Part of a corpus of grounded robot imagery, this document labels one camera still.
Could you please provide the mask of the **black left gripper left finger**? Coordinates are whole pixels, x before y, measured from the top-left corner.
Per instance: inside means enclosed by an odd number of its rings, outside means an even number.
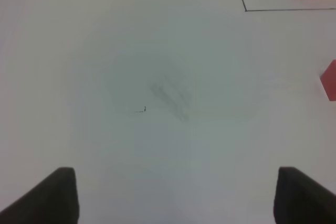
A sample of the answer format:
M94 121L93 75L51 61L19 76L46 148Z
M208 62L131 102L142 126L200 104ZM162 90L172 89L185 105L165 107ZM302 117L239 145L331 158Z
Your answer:
M1 211L1 223L78 223L76 173L60 167Z

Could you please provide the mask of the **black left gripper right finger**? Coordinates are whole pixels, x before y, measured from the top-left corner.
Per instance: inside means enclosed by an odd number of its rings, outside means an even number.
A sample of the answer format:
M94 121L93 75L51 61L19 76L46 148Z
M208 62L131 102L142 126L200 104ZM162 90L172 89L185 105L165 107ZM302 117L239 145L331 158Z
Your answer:
M335 194L295 167L280 167L275 223L335 223Z

